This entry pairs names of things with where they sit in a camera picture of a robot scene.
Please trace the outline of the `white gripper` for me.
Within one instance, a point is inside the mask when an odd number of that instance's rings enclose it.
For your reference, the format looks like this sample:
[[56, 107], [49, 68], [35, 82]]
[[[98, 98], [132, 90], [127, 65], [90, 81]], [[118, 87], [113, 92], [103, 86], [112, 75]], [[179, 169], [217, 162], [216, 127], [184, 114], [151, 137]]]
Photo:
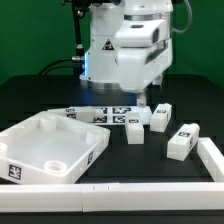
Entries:
[[137, 93], [137, 105], [146, 106], [146, 93], [142, 91], [172, 63], [169, 23], [165, 19], [124, 20], [115, 43], [119, 86], [123, 91]]

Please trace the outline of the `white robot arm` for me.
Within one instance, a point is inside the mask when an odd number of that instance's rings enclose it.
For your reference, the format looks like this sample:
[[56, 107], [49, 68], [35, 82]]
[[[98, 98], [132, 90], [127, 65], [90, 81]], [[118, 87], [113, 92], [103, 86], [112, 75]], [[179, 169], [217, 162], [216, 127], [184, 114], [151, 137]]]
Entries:
[[189, 0], [100, 0], [90, 3], [90, 48], [81, 82], [114, 88], [147, 104], [145, 89], [162, 79], [172, 64], [172, 35], [187, 30], [172, 25], [173, 6]]

